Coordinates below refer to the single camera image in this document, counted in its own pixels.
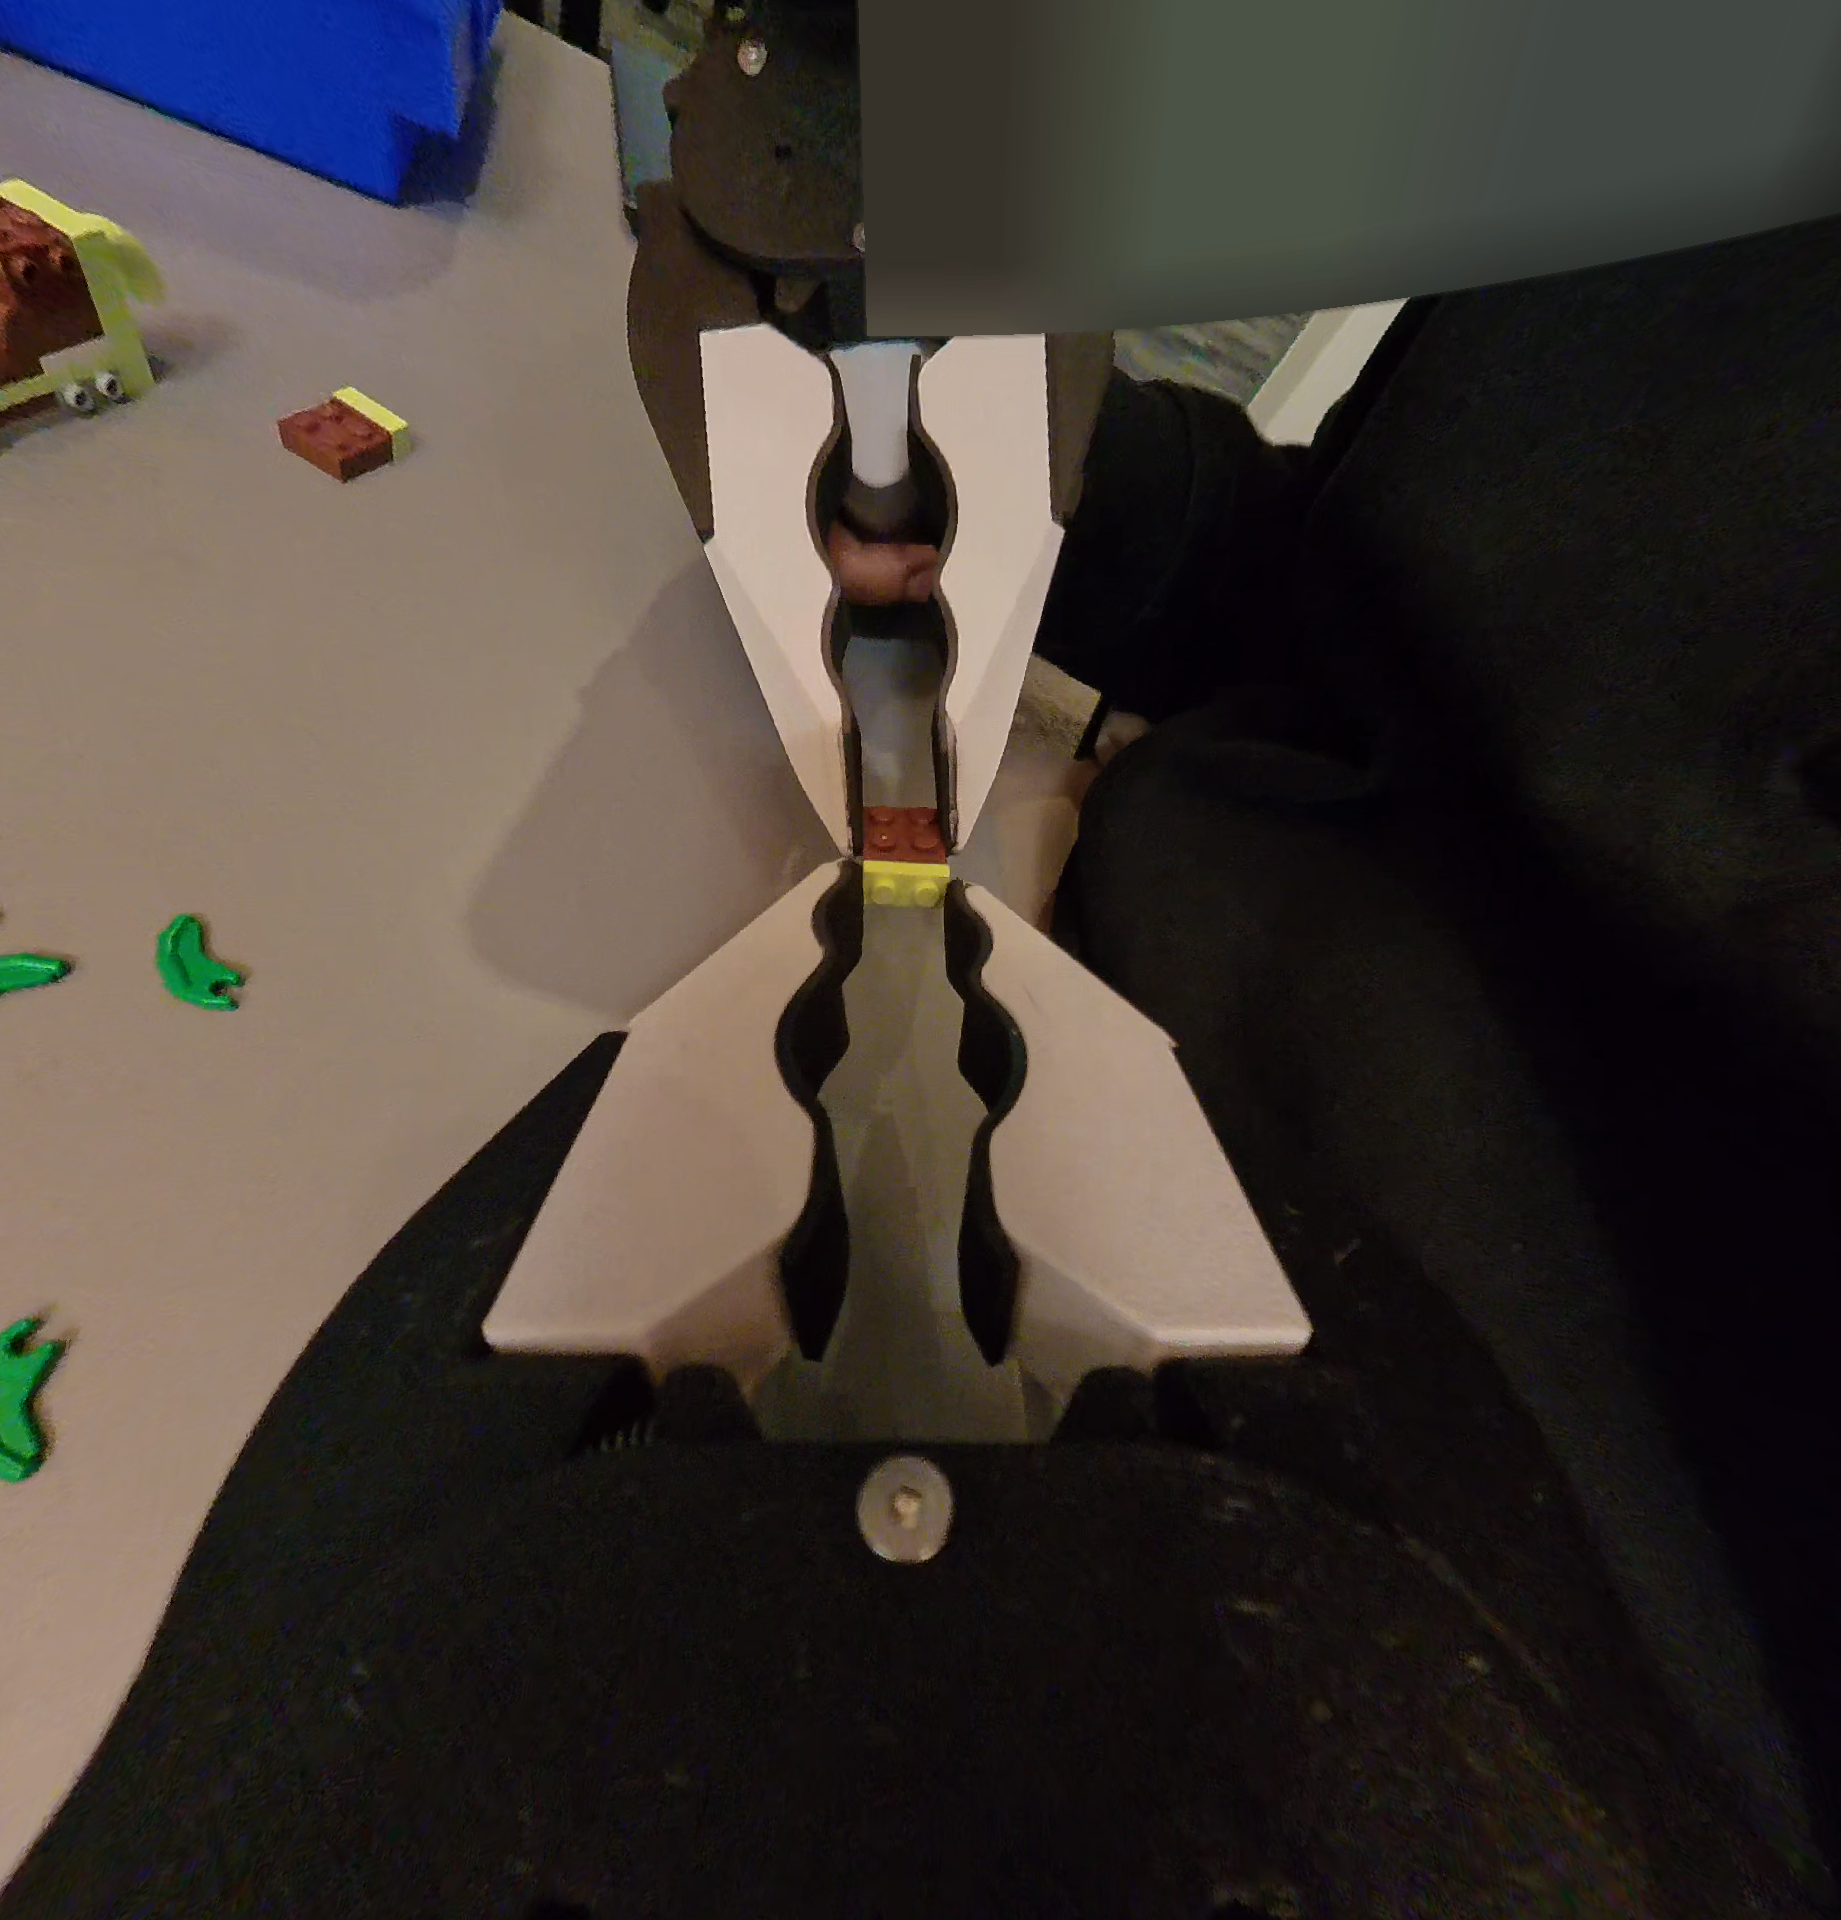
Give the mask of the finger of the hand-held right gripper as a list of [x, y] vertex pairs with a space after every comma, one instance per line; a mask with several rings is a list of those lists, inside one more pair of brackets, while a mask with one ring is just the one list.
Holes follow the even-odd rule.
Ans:
[[959, 849], [995, 784], [1063, 545], [1051, 506], [1046, 338], [945, 342], [918, 371], [917, 408], [951, 495], [936, 575], [951, 639], [938, 723]]
[[834, 845], [854, 841], [834, 576], [814, 485], [836, 448], [828, 363], [770, 326], [698, 336], [713, 531], [704, 554], [788, 764]]

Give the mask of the person's right hand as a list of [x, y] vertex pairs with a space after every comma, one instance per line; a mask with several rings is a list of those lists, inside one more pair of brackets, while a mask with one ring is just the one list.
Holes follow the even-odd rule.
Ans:
[[868, 539], [836, 518], [828, 528], [828, 562], [851, 607], [902, 608], [932, 598], [940, 554], [932, 542]]

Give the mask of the small brown and lime brick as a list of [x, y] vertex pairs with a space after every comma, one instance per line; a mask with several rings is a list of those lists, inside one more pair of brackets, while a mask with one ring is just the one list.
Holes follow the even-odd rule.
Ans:
[[285, 452], [346, 485], [402, 461], [408, 423], [356, 389], [339, 389], [314, 407], [275, 423]]
[[870, 805], [860, 824], [862, 900], [875, 909], [934, 909], [951, 886], [948, 845], [929, 807]]

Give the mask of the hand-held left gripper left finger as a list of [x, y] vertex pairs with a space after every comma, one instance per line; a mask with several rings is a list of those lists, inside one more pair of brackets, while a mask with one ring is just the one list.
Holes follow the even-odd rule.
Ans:
[[486, 1314], [501, 1353], [818, 1360], [849, 1281], [820, 1095], [846, 1052], [862, 874], [836, 861], [632, 1021]]

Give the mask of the brown lime brick build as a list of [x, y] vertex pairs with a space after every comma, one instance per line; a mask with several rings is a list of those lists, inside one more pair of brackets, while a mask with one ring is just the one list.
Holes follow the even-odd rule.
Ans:
[[0, 445], [21, 420], [92, 419], [147, 393], [138, 311], [159, 301], [159, 270], [127, 231], [0, 181]]

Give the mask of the blue plastic bin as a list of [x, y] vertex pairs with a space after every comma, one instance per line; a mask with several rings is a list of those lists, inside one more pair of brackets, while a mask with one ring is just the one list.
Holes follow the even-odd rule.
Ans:
[[0, 48], [371, 200], [460, 143], [500, 3], [0, 3]]

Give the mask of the scattered green leaf pieces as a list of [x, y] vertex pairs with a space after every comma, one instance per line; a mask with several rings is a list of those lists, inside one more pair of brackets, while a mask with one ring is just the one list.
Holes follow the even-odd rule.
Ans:
[[194, 915], [0, 952], [0, 1887], [108, 1733], [243, 1441], [255, 1021]]

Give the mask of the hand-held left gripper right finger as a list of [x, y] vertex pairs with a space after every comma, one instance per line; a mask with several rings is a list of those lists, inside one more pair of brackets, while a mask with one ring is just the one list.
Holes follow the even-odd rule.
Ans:
[[1048, 1395], [1098, 1370], [1290, 1359], [1310, 1321], [1168, 1034], [987, 889], [942, 909], [980, 1098], [961, 1305]]

